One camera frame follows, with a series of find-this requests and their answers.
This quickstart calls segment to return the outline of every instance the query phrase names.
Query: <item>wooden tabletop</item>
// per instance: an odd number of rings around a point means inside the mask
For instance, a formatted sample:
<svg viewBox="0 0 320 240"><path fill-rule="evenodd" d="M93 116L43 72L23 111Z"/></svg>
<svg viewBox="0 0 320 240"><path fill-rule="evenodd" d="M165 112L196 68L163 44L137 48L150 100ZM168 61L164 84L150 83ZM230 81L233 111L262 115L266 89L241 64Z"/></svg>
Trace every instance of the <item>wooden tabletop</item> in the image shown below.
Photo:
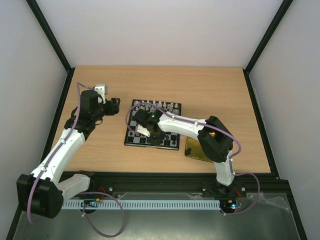
<svg viewBox="0 0 320 240"><path fill-rule="evenodd" d="M76 152L66 171L212 173L212 163L185 157L180 150L125 146L125 115L133 99L182 104L182 115L195 119L218 117L240 141L233 159L236 172L270 173L266 153L241 68L77 66L64 104L54 143L77 106L76 82L107 84L107 99L120 98L120 112L105 116ZM238 149L234 144L233 151Z"/></svg>

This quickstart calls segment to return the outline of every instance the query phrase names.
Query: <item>chessboard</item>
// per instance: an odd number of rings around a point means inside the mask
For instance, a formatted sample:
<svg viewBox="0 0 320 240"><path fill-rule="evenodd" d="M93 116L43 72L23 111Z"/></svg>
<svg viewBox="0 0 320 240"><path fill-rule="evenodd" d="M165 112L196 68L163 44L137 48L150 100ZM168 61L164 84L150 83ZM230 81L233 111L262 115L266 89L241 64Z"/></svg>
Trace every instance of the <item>chessboard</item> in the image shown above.
<svg viewBox="0 0 320 240"><path fill-rule="evenodd" d="M151 107L150 104L157 105L164 111L169 111L173 114L181 116L181 103L177 102L167 102L167 101L155 101L155 100L138 100L133 99L132 105L145 102L144 105L140 105L131 110L130 116L128 119L128 123L130 128L134 131L138 129L137 122L132 120L132 117L136 114L136 112L140 109L146 110L149 113L153 113L156 108ZM126 129L124 145L126 146L136 146L136 147L151 147L151 148L159 148L159 149L170 149L170 150L179 150L179 142L180 142L180 134L175 132L166 132L165 138L162 140L162 144L160 146L155 146L147 143L147 137L140 134L136 135L131 132L128 128Z"/></svg>

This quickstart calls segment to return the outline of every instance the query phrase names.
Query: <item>robotic arm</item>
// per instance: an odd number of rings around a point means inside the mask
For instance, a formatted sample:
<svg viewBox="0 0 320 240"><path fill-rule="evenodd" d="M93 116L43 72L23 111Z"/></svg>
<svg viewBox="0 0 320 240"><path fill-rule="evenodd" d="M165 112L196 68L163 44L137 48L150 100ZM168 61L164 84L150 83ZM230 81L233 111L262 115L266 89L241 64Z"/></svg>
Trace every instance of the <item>robotic arm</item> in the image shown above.
<svg viewBox="0 0 320 240"><path fill-rule="evenodd" d="M147 136L147 143L152 145L159 146L165 137L165 132L174 132L198 140L204 154L214 162L216 180L225 186L232 183L235 177L230 159L233 140L221 132L203 126L203 124L210 125L231 134L217 117L193 119L169 111L164 114L158 109L148 113L140 108L133 120L138 123L137 132Z"/></svg>
<svg viewBox="0 0 320 240"><path fill-rule="evenodd" d="M64 125L61 137L43 162L30 175L22 174L19 177L16 183L18 201L24 211L27 210L32 186L39 176L33 193L31 212L47 218L54 218L65 201L89 188L90 178L84 174L75 174L63 182L59 180L70 159L96 128L96 123L102 121L105 115L115 115L119 112L120 99L106 100L104 96L107 91L107 86L104 84L83 91L74 129L72 130L72 126L76 120L77 108L72 111L71 117Z"/></svg>

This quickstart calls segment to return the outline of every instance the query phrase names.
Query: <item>white arm segment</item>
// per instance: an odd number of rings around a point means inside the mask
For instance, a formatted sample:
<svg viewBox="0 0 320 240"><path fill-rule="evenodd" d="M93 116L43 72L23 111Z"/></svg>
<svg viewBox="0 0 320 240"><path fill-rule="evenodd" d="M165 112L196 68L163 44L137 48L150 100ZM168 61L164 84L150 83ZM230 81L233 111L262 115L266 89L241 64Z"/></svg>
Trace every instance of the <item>white arm segment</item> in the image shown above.
<svg viewBox="0 0 320 240"><path fill-rule="evenodd" d="M90 177L83 174L75 174L58 184L58 189L62 191L63 202L68 201L75 195L85 192L89 188Z"/></svg>
<svg viewBox="0 0 320 240"><path fill-rule="evenodd" d="M162 114L162 116L159 118L160 121L158 123L158 126L162 131L182 134L190 138L193 138L195 140L198 140L198 131L202 130L204 126L187 123L184 121L179 121L179 120L176 120L175 118L189 120L189 121L203 123L203 124L206 123L205 119L194 119L194 118L179 116L169 111L167 111L166 113L174 117L172 118L172 117L168 117L165 114Z"/></svg>
<svg viewBox="0 0 320 240"><path fill-rule="evenodd" d="M31 174L36 178L41 170L45 170L40 179L50 178L51 182L53 182L56 186L58 186L60 177L65 170L67 164L70 159L76 153L78 148L84 144L85 136L83 133L79 133L77 130L73 130L72 134L68 138L67 141L61 146L58 152L53 156L50 161L48 167L44 169L45 163L48 161L49 156L54 152L54 150L58 147L61 142L64 142L64 138L68 135L71 128L65 129L62 132L62 135L51 152L46 156L44 161L32 171Z"/></svg>
<svg viewBox="0 0 320 240"><path fill-rule="evenodd" d="M232 151L229 151L225 162L214 162L216 171L216 180L218 183L229 186L235 178L235 173L231 172L232 159L230 159Z"/></svg>

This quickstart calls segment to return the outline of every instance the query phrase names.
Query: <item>gold plate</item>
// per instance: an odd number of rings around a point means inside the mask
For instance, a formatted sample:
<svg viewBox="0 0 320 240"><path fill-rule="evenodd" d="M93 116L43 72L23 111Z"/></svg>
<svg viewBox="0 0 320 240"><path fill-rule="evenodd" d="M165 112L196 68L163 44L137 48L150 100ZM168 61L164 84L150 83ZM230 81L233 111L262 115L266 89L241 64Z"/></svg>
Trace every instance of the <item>gold plate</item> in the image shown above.
<svg viewBox="0 0 320 240"><path fill-rule="evenodd" d="M191 149L191 151L190 151L190 154L187 155L186 153L188 152L188 149ZM198 159L198 160L206 161L209 163L213 163L213 161L207 158L207 156L205 155L200 143L197 140L193 139L192 137L186 138L184 154L188 158Z"/></svg>

